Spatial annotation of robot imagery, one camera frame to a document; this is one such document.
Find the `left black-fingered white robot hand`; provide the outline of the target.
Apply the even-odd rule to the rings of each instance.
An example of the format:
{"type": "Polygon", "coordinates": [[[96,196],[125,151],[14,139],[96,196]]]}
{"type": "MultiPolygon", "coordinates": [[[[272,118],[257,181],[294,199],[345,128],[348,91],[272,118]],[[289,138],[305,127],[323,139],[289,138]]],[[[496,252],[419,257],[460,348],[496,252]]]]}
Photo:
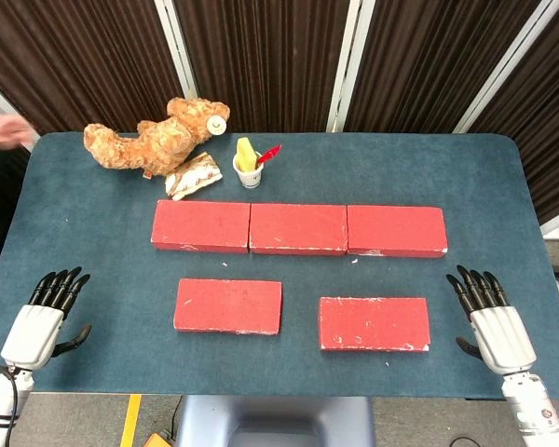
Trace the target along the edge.
{"type": "Polygon", "coordinates": [[[77,266],[58,273],[49,272],[36,284],[31,297],[13,322],[0,357],[10,373],[33,372],[43,368],[52,358],[79,348],[89,337],[90,324],[66,342],[59,342],[63,323],[67,320],[78,294],[90,275],[77,266]]]}

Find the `right black-fingered white robot hand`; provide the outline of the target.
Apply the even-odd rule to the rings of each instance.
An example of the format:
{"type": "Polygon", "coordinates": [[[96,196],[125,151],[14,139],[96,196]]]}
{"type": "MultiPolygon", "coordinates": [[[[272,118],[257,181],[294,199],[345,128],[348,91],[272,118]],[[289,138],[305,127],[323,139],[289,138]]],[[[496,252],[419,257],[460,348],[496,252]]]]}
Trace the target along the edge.
{"type": "Polygon", "coordinates": [[[471,326],[476,343],[458,336],[456,343],[466,354],[479,359],[498,375],[525,373],[537,355],[517,309],[508,300],[498,279],[457,266],[461,278],[446,276],[471,326]]]}

